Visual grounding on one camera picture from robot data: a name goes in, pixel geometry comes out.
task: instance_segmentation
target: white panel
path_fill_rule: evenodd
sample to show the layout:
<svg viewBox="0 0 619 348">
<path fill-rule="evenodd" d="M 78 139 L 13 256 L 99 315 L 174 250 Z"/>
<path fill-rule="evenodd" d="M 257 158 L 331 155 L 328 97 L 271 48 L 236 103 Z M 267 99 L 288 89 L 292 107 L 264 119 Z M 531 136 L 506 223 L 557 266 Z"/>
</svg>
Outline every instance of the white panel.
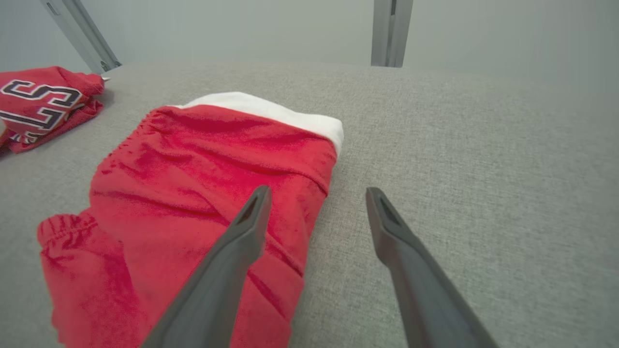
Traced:
<svg viewBox="0 0 619 348">
<path fill-rule="evenodd" d="M 373 0 L 82 0 L 121 63 L 370 65 Z"/>
<path fill-rule="evenodd" d="M 90 72 L 40 2 L 0 1 L 0 71 L 54 65 Z"/>
<path fill-rule="evenodd" d="M 414 0 L 405 67 L 619 94 L 617 0 Z"/>
</svg>

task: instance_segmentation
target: gray table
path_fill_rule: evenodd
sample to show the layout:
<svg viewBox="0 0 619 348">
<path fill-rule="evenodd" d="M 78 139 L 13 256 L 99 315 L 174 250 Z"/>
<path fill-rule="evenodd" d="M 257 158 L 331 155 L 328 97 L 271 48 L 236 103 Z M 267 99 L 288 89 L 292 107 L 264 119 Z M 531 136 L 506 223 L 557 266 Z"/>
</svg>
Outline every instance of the gray table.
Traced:
<svg viewBox="0 0 619 348">
<path fill-rule="evenodd" d="M 88 206 L 97 164 L 151 109 L 239 90 L 344 122 L 290 347 L 404 347 L 363 200 L 380 186 L 505 348 L 617 347 L 619 107 L 478 76 L 352 66 L 140 64 L 105 109 L 0 160 L 0 337 L 53 347 L 36 228 Z"/>
</svg>

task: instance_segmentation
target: red garment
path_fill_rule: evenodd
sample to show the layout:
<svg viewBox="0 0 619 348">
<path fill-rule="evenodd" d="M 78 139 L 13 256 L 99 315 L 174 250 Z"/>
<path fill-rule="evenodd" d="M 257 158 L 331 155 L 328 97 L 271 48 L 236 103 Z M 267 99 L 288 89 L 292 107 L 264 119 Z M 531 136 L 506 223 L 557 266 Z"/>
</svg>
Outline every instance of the red garment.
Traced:
<svg viewBox="0 0 619 348">
<path fill-rule="evenodd" d="M 0 118 L 7 127 L 0 145 L 8 141 L 15 153 L 48 142 L 103 108 L 92 98 L 103 93 L 103 80 L 95 74 L 57 66 L 0 72 L 0 86 Z"/>
<path fill-rule="evenodd" d="M 253 190 L 269 185 L 266 249 L 249 269 L 231 347 L 286 347 L 342 136 L 338 120 L 241 93 L 152 111 L 99 165 L 90 208 L 39 226 L 59 341 L 137 347 Z"/>
</svg>

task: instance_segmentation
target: red cloth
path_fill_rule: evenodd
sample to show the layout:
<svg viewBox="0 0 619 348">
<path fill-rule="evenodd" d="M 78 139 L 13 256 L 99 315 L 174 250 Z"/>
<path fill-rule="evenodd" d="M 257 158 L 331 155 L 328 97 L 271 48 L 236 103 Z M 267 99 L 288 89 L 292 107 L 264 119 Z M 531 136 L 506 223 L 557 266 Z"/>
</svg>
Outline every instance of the red cloth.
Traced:
<svg viewBox="0 0 619 348">
<path fill-rule="evenodd" d="M 0 145 L 7 141 L 15 153 L 48 142 L 103 108 L 92 98 L 103 93 L 103 80 L 95 74 L 57 66 L 0 72 L 0 86 L 0 118 L 7 126 Z"/>
<path fill-rule="evenodd" d="M 152 111 L 99 165 L 90 208 L 39 226 L 59 341 L 137 347 L 269 185 L 266 250 L 249 269 L 231 347 L 286 347 L 336 158 L 329 139 L 267 118 L 208 105 Z"/>
</svg>

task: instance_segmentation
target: gray surface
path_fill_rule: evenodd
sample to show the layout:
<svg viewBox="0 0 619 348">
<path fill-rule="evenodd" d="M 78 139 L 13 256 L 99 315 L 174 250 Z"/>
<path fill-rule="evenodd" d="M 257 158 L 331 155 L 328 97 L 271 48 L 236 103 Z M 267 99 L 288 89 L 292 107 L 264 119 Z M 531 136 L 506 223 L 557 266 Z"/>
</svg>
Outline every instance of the gray surface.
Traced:
<svg viewBox="0 0 619 348">
<path fill-rule="evenodd" d="M 94 120 L 0 160 L 0 337 L 53 347 L 35 230 L 88 204 L 151 109 L 240 90 L 344 122 L 290 347 L 404 347 L 366 221 L 380 186 L 501 347 L 617 347 L 619 107 L 475 76 L 318 65 L 132 66 Z"/>
</svg>

